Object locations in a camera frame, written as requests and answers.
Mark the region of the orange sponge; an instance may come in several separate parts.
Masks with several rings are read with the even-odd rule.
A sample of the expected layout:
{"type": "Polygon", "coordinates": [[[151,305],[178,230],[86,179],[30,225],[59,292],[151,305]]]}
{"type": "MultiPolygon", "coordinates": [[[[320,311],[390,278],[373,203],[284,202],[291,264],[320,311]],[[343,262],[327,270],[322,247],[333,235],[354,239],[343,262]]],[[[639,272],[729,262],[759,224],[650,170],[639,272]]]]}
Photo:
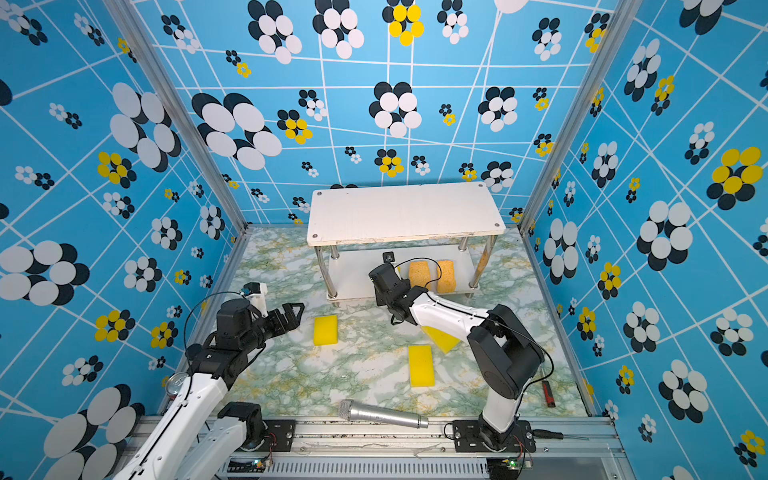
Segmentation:
{"type": "Polygon", "coordinates": [[[412,287],[427,287],[432,280],[430,262],[427,260],[412,261],[408,265],[408,279],[412,287]]]}
{"type": "Polygon", "coordinates": [[[454,293],[457,288],[457,281],[455,278],[455,266],[451,260],[439,260],[439,278],[437,281],[436,291],[438,294],[450,294],[454,293]]]}

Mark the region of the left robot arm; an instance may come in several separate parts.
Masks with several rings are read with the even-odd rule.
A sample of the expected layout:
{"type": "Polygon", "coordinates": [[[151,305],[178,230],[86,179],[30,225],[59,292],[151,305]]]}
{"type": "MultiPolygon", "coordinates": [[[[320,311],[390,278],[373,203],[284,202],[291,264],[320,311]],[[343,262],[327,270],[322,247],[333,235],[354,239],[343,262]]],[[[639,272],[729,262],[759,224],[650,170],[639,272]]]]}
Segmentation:
{"type": "Polygon", "coordinates": [[[267,310],[257,294],[222,303],[216,330],[193,350],[179,393],[149,438],[114,477],[213,479],[236,450],[261,445],[267,436],[261,407],[248,402],[228,404],[201,442],[197,436],[266,343],[297,329],[304,310],[303,303],[267,310]]]}

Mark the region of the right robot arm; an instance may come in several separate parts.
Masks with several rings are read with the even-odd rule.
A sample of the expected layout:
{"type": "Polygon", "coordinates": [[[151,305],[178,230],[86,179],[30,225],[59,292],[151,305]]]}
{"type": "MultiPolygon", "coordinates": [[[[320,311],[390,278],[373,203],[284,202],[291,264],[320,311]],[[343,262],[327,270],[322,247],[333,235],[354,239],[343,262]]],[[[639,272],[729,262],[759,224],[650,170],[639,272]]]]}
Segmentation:
{"type": "Polygon", "coordinates": [[[467,342],[489,386],[479,416],[484,442],[500,449],[519,419],[524,393],[534,376],[552,357],[533,339],[517,315],[498,304],[473,308],[449,301],[427,288],[413,286],[395,266],[383,263],[369,272],[376,303],[397,321],[430,327],[467,342]]]}

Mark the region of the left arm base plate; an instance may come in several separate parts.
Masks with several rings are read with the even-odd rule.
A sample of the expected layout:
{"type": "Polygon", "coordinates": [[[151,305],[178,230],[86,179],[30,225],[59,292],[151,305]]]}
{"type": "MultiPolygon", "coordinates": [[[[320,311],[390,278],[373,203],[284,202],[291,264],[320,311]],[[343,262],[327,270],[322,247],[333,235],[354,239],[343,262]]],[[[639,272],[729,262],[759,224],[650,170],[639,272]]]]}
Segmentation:
{"type": "Polygon", "coordinates": [[[259,427],[248,427],[246,440],[240,447],[245,452],[290,452],[295,436],[295,420],[265,420],[259,427]]]}

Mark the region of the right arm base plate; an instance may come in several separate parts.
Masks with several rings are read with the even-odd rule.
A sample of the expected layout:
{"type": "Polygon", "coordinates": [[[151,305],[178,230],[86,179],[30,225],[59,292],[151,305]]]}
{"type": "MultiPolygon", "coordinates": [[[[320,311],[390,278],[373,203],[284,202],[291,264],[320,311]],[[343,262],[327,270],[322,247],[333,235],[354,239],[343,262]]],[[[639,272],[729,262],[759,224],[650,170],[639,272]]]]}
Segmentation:
{"type": "Polygon", "coordinates": [[[534,453],[537,451],[531,425],[528,421],[514,422],[499,433],[480,420],[452,422],[455,450],[458,453],[534,453]]]}

